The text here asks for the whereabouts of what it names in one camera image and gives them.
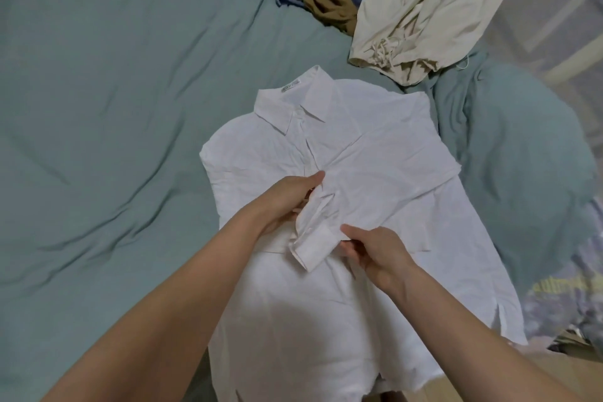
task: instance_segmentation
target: shirt sleeve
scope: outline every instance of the shirt sleeve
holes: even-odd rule
[[[290,243],[306,270],[348,239],[340,231],[343,223],[378,227],[459,173],[435,130],[431,135],[413,125],[390,123],[366,132],[324,167],[326,177],[298,216],[297,238]]]

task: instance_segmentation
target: forearm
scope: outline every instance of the forearm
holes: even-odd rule
[[[423,269],[409,270],[391,298],[465,402],[579,401]]]
[[[260,217],[241,210],[126,313],[44,401],[179,400],[261,229]]]

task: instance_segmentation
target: white shirt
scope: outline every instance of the white shirt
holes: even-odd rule
[[[336,255],[342,223],[386,225],[483,322],[523,342],[516,293],[437,135],[424,93],[313,67],[260,90],[201,159],[223,226],[287,175],[325,170],[294,226],[258,242],[210,343],[218,399],[359,400],[381,373],[417,389],[441,370],[393,303]]]
[[[350,62],[403,86],[461,61],[502,0],[362,0]]]

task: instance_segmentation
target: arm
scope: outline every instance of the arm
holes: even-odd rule
[[[285,177],[127,312],[43,402],[179,401],[261,234],[294,219],[324,177]]]
[[[344,252],[393,300],[465,402],[579,402],[416,265],[394,231],[341,230],[352,239]]]

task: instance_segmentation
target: clothing label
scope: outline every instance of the clothing label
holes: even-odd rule
[[[281,93],[287,92],[289,91],[293,86],[297,86],[300,83],[299,79],[296,79],[295,81],[292,81],[291,83],[289,83],[287,86],[283,86],[280,89]]]

